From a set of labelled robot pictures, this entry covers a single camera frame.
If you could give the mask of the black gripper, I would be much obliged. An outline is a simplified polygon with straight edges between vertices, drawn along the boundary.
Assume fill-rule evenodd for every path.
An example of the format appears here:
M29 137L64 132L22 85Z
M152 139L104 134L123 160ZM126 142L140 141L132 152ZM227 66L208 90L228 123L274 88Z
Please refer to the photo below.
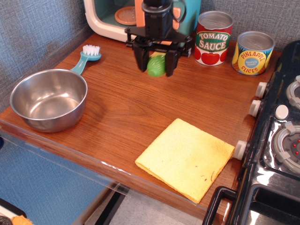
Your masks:
M190 55L192 38L173 28L173 2L142 2L140 6L145 25L125 29L127 44L132 46L136 63L143 72L147 69L150 50L166 53L165 70L170 77L179 57Z

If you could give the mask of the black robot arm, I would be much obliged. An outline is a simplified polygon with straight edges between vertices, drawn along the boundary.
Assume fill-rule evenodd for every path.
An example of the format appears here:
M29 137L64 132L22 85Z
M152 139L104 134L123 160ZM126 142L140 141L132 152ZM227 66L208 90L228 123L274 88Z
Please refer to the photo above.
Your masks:
M134 50L137 65L146 71L149 51L165 53L166 75L172 76L179 58L190 56L192 38L173 28L172 0L144 0L142 2L145 26L127 27L126 45Z

